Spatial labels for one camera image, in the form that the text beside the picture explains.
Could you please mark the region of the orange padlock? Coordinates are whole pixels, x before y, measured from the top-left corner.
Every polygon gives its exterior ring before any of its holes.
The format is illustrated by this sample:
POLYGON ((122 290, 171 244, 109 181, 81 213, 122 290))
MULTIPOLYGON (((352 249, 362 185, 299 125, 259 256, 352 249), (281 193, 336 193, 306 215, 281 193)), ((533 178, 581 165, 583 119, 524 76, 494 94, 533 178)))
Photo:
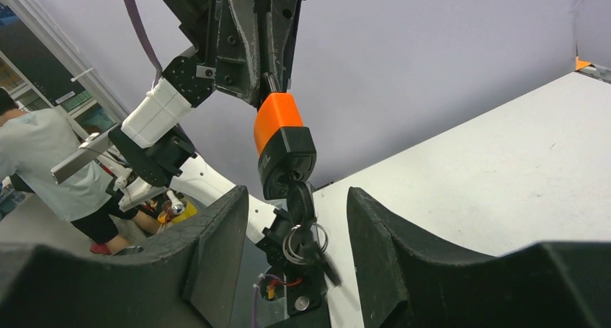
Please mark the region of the orange padlock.
POLYGON ((267 200, 286 198, 295 182, 307 182, 316 164, 311 131, 304 126, 294 96, 281 90, 278 80, 264 74, 269 94, 254 121, 258 173, 267 200))

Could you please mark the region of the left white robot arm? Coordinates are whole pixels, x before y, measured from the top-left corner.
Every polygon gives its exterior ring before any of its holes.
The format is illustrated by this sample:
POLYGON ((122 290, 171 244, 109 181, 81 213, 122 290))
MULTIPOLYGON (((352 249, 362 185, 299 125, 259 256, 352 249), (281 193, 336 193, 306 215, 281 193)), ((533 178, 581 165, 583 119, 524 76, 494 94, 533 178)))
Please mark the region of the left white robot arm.
POLYGON ((277 271, 258 279, 255 295, 273 301, 284 290, 281 327, 329 327, 327 243, 308 181, 317 152, 289 91, 305 0, 163 1, 191 47, 162 66, 135 0, 123 0, 156 75, 144 100, 110 131, 111 142, 139 179, 211 203, 233 183, 197 153, 179 122, 214 92, 253 106, 264 197, 249 198, 246 235, 277 271))

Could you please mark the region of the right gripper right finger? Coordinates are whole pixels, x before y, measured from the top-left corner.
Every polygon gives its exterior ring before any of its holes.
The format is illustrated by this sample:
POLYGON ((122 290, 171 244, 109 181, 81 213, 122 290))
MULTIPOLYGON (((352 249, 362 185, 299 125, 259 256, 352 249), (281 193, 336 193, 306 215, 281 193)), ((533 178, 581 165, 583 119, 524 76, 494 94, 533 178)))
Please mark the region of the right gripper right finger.
POLYGON ((545 241, 501 257, 453 244, 363 189, 347 222, 366 327, 608 327, 610 244, 545 241))

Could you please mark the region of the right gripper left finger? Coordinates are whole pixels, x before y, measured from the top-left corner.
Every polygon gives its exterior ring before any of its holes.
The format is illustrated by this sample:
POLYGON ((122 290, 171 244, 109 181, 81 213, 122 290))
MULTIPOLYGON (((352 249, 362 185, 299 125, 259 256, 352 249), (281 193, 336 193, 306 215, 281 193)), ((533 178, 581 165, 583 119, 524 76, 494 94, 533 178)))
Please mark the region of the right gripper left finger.
POLYGON ((1 325, 228 327, 248 214, 248 191, 236 186, 115 256, 2 244, 1 325))

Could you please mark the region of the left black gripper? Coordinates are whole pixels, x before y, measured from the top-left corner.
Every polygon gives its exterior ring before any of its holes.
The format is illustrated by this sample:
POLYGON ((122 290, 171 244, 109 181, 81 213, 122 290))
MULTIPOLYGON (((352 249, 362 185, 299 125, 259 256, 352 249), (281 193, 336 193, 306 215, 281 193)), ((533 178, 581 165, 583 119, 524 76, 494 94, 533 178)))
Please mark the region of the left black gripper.
POLYGON ((290 88, 301 4, 305 0, 163 0, 191 48, 162 76, 175 87, 197 86, 200 105, 214 91, 259 108, 269 94, 290 88))

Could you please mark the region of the black-headed key bunch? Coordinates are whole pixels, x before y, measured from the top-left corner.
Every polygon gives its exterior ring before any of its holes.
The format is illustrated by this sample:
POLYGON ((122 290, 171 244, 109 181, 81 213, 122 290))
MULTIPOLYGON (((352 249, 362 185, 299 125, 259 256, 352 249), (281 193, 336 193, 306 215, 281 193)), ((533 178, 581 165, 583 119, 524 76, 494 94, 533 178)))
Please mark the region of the black-headed key bunch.
POLYGON ((342 279, 331 260, 325 255, 318 237, 318 224, 310 185, 293 181, 288 185, 287 211, 293 223, 286 236, 287 260, 320 271, 334 287, 342 285, 342 279))

